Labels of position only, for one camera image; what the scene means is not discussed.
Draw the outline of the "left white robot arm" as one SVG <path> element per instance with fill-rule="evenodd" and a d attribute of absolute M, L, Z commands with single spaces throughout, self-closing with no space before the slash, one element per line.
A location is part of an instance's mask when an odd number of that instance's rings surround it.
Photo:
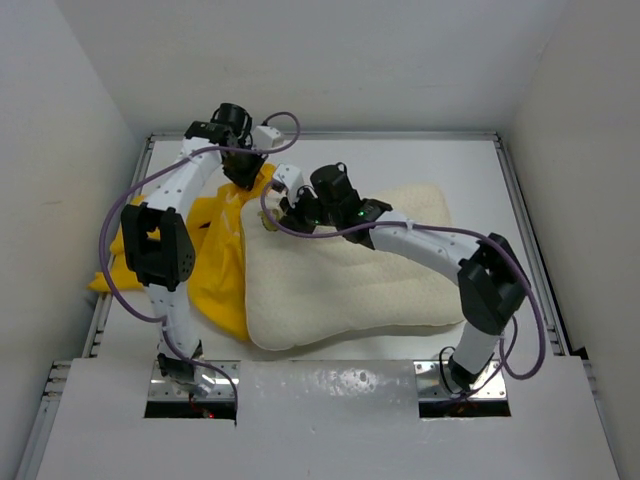
<path fill-rule="evenodd" d="M 161 374 L 196 398 L 207 397 L 216 373 L 205 366 L 202 342 L 190 319 L 187 281 L 196 261 L 186 218 L 216 170 L 242 190 L 256 182 L 264 158 L 252 150 L 252 118 L 241 106 L 221 104 L 207 122 L 186 130 L 174 171 L 120 222 L 127 267 L 144 287 L 159 318 Z"/>

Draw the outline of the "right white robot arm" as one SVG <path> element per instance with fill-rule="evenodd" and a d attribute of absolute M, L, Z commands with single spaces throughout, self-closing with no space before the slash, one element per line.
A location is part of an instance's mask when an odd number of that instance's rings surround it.
<path fill-rule="evenodd" d="M 530 288 L 509 242 L 495 233 L 422 225 L 386 202 L 363 198 L 342 163 L 325 165 L 308 180 L 281 164 L 271 187 L 283 196 L 280 230 L 302 238 L 340 236 L 413 261 L 457 286 L 466 324 L 443 382 L 454 393 L 469 392 Z"/>

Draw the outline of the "cream white pillow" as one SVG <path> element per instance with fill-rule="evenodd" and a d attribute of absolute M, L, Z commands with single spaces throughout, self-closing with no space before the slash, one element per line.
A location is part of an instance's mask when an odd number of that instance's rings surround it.
<path fill-rule="evenodd" d="M 259 200 L 241 210 L 250 340 L 283 351 L 355 331 L 462 322 L 457 287 L 398 255 L 341 237 L 302 239 L 267 228 Z"/>

